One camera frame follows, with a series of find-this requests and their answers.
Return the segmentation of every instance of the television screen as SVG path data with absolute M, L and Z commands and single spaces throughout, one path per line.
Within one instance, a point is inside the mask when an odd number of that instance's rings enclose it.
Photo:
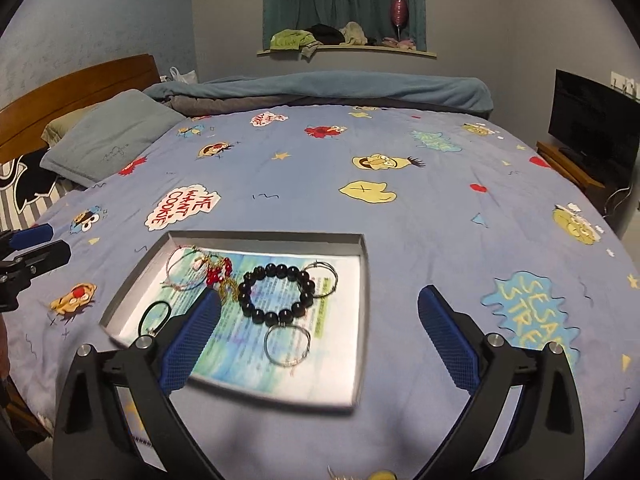
M 613 88 L 556 70 L 549 133 L 576 152 L 583 167 L 626 186 L 638 157 L 640 104 Z

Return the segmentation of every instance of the pillow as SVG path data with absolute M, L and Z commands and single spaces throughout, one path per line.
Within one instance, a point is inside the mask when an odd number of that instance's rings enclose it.
M 0 231 L 27 229 L 74 184 L 43 170 L 48 148 L 0 164 Z
M 56 145 L 71 128 L 78 124 L 78 121 L 80 119 L 82 119 L 85 115 L 87 115 L 91 110 L 93 110 L 100 104 L 101 103 L 96 103 L 95 105 L 80 108 L 79 110 L 74 110 L 73 112 L 69 112 L 68 114 L 63 115 L 62 117 L 53 119 L 49 124 L 47 124 L 47 126 L 44 127 L 44 131 L 40 138 L 44 140 L 49 146 Z
M 127 90 L 80 119 L 40 166 L 90 187 L 133 162 L 184 118 L 138 90 Z

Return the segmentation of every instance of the gray wall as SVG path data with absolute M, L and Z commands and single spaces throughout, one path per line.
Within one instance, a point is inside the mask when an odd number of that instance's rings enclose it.
M 257 57 L 262 48 L 262 0 L 193 0 L 198 78 L 276 75 L 308 70 L 376 70 L 476 76 L 487 83 L 496 113 L 504 94 L 509 0 L 426 0 L 428 59 L 381 52 L 317 52 L 311 62 Z
M 60 76 L 135 54 L 195 67 L 191 0 L 25 0 L 0 37 L 0 108 Z
M 511 0 L 509 91 L 500 125 L 530 146 L 548 138 L 556 68 L 610 84 L 640 79 L 640 48 L 610 0 Z

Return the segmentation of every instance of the white plastic bag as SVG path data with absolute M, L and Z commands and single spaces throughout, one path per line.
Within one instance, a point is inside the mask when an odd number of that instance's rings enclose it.
M 190 85 L 196 84 L 198 82 L 198 76 L 195 70 L 191 70 L 191 72 L 187 74 L 180 74 L 178 69 L 175 66 L 172 66 L 169 69 L 169 73 L 171 77 L 174 78 L 174 81 L 180 81 L 181 83 L 187 83 Z

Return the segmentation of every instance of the silver bolt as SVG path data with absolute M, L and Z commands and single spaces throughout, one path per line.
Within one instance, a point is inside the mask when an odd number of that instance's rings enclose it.
M 153 341 L 154 340 L 151 339 L 148 335 L 140 336 L 138 339 L 136 339 L 136 347 L 144 350 L 145 348 L 149 348 Z
M 554 354 L 561 354 L 562 345 L 559 345 L 555 341 L 552 341 L 551 343 L 549 343 L 549 350 L 551 350 Z
M 504 345 L 504 338 L 500 334 L 489 334 L 486 340 L 491 346 L 496 348 Z
M 87 357 L 91 353 L 91 345 L 84 343 L 76 352 L 80 357 Z

